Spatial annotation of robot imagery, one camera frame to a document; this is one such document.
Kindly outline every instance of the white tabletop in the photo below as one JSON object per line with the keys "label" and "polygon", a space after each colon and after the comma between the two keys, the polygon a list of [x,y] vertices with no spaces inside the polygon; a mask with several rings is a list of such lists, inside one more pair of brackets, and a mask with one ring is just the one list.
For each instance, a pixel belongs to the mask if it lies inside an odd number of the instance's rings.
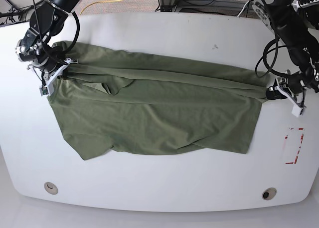
{"label": "white tabletop", "polygon": [[[259,20],[221,15],[113,13],[81,16],[80,22],[79,42],[248,69],[273,39]],[[0,28],[0,145],[21,194],[81,206],[159,212],[268,207],[300,202],[308,195],[319,167],[319,97],[314,92],[307,93],[308,108],[299,119],[291,114],[288,100],[265,103],[245,155],[212,149],[171,156],[111,151],[83,161],[63,140],[46,98],[39,94],[39,80],[14,53],[27,28]],[[73,40],[75,30],[69,18],[52,41]],[[319,38],[317,31],[312,34]],[[297,70],[285,49],[275,68]],[[298,162],[286,164],[296,156],[302,134]],[[54,183],[59,193],[47,193],[45,182]],[[277,195],[263,200],[263,191],[271,187]]]}

